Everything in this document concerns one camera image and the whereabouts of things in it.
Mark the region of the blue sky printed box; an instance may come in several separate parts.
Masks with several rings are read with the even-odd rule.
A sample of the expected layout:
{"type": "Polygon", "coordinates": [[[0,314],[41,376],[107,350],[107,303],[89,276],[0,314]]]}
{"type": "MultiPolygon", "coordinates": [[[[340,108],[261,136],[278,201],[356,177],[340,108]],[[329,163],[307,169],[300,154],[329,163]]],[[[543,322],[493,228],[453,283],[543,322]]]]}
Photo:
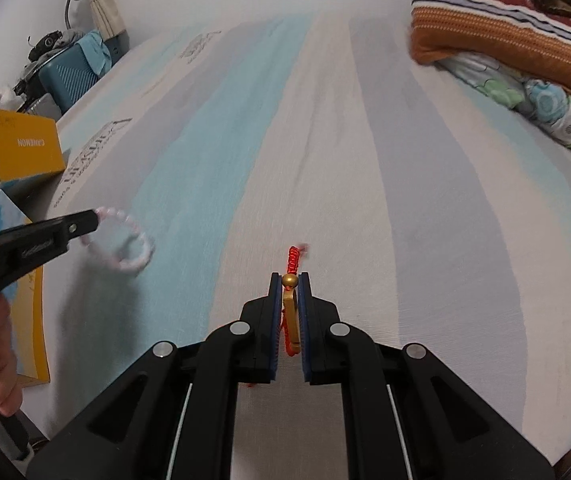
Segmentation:
{"type": "MultiPolygon", "coordinates": [[[[30,222],[20,208],[0,191],[0,231],[30,222]]],[[[43,323],[43,275],[41,266],[2,291],[11,308],[11,347],[18,360],[22,387],[50,382],[43,323]]]]}

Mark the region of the striped bed sheet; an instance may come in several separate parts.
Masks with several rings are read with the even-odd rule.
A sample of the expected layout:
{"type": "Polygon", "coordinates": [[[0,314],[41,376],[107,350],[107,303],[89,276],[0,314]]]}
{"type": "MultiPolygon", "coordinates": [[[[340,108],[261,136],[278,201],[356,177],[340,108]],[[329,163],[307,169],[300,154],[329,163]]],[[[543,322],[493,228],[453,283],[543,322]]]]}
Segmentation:
{"type": "Polygon", "coordinates": [[[374,340],[425,344],[547,457],[571,448],[571,152],[409,58],[388,20],[165,32],[60,120],[34,208],[130,214],[133,275],[73,243],[44,271],[55,434],[160,340],[202,340],[308,248],[313,292],[374,340]]]}

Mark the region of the striped orange pillow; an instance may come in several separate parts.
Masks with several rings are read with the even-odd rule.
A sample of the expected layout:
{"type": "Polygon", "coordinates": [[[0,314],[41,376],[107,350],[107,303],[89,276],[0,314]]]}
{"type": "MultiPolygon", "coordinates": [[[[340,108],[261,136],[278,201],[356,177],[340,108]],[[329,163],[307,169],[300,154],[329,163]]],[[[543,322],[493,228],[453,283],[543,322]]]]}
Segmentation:
{"type": "Polygon", "coordinates": [[[411,0],[415,62],[461,52],[485,54],[571,94],[571,18],[541,13],[531,0],[411,0]]]}

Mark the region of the teal suitcase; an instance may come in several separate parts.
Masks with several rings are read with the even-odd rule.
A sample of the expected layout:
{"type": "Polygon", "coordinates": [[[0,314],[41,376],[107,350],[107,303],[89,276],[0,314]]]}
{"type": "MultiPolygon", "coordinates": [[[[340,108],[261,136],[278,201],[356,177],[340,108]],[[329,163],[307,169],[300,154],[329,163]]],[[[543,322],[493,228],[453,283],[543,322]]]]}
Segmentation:
{"type": "Polygon", "coordinates": [[[98,30],[92,30],[56,53],[38,70],[37,77],[65,113],[111,68],[111,52],[98,30]]]}

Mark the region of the floral grey blanket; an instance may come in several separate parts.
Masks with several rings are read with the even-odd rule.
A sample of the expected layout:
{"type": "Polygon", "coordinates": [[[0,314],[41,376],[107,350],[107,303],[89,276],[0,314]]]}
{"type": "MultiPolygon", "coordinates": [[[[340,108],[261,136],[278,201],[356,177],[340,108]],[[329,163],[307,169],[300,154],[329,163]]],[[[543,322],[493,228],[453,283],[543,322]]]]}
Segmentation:
{"type": "Polygon", "coordinates": [[[571,150],[571,94],[562,87],[479,53],[459,53],[438,64],[571,150]]]}

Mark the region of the red cord bracelet charm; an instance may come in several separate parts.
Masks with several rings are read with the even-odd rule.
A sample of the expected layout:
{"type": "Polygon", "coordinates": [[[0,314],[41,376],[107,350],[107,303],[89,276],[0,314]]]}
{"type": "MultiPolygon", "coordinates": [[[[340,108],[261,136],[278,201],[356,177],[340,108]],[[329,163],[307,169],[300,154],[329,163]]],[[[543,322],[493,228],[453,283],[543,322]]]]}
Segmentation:
{"type": "Polygon", "coordinates": [[[276,379],[280,344],[287,356],[301,353],[297,284],[299,265],[307,252],[307,244],[291,246],[284,275],[272,274],[268,294],[243,306],[240,320],[250,325],[252,341],[246,345],[248,355],[241,365],[242,379],[252,386],[276,379]]]}

